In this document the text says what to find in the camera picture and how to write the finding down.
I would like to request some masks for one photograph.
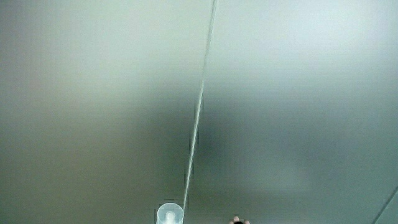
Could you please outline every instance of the ceiling panel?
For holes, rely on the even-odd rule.
[[[212,4],[0,2],[0,222],[183,203]],[[184,223],[371,223],[398,184],[397,10],[219,0]]]

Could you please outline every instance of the ceiling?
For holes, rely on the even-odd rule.
[[[0,2],[1,223],[182,205],[212,5]],[[392,0],[219,0],[184,223],[372,223],[398,185],[397,27]]]

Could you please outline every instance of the gray ceiling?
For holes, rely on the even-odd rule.
[[[183,203],[211,7],[0,2],[1,223]],[[397,27],[398,1],[219,0],[184,223],[372,223],[398,185]]]

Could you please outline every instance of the white ceiling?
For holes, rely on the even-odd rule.
[[[1,223],[183,203],[212,4],[0,2]],[[397,27],[397,1],[219,0],[184,223],[372,223],[398,185]]]

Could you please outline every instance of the hand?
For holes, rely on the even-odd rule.
[[[241,223],[239,221],[239,217],[234,217],[234,220],[229,222],[229,224],[234,224],[234,223],[236,223],[236,224]],[[250,224],[250,223],[249,223],[249,221],[246,220],[246,221],[244,221],[244,224]]]

